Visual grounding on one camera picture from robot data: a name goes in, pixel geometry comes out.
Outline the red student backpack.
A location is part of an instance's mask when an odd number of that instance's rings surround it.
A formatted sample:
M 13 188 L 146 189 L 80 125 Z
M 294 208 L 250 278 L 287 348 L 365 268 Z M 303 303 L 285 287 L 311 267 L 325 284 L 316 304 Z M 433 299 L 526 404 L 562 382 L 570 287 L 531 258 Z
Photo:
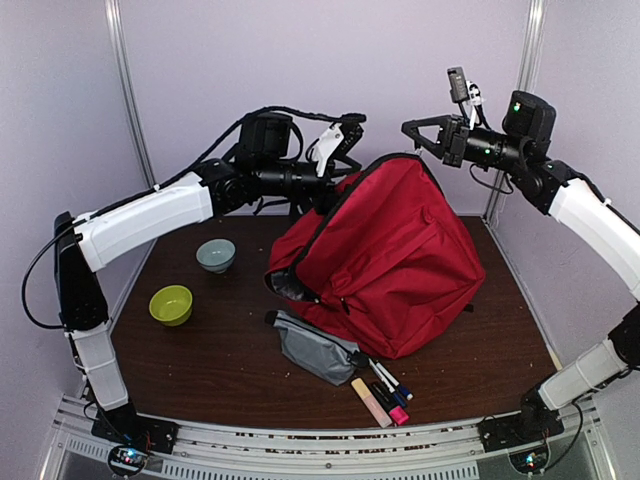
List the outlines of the red student backpack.
M 387 154 L 336 187 L 271 249 L 266 286 L 303 320 L 398 359 L 443 334 L 486 273 L 424 161 Z

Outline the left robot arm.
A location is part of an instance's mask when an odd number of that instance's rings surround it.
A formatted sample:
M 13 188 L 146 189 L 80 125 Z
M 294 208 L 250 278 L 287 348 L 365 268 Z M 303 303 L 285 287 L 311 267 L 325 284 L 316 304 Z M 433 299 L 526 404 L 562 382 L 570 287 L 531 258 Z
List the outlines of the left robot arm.
M 123 380 L 108 332 L 108 306 L 97 272 L 112 260 L 182 227 L 234 212 L 263 196 L 305 207 L 358 171 L 348 155 L 362 136 L 362 113 L 331 116 L 286 106 L 246 113 L 195 161 L 163 183 L 77 217 L 54 221 L 58 329 L 98 407 L 98 424 L 123 444 L 146 432 Z

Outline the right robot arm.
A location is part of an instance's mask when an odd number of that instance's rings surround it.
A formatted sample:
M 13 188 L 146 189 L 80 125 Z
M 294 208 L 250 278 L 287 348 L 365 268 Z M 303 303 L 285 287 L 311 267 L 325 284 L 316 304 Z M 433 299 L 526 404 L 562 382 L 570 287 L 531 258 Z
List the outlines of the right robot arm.
M 401 131 L 448 166 L 469 161 L 504 172 L 531 205 L 584 240 L 637 297 L 639 231 L 585 174 L 548 158 L 555 119 L 548 102 L 515 90 L 501 132 L 476 128 L 459 115 L 409 120 Z M 535 440 L 561 408 L 638 367 L 639 310 L 633 308 L 605 340 L 522 398 L 513 433 L 522 441 Z

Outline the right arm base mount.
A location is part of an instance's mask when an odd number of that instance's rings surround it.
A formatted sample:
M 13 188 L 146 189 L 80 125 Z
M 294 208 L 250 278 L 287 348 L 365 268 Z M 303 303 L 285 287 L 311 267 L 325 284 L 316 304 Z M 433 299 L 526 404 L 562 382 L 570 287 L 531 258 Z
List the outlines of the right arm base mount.
M 564 432 L 559 419 L 545 420 L 542 425 L 526 426 L 520 414 L 503 417 L 489 416 L 477 424 L 485 452 L 511 449 L 533 442 L 543 441 Z

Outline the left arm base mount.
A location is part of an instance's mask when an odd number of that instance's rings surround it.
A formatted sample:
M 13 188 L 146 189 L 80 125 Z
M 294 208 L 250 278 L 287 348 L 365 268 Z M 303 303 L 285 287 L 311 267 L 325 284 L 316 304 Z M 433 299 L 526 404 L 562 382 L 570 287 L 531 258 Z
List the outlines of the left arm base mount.
M 176 423 L 150 417 L 139 417 L 130 432 L 112 428 L 106 420 L 95 420 L 91 434 L 110 442 L 133 446 L 152 453 L 171 454 L 179 427 Z

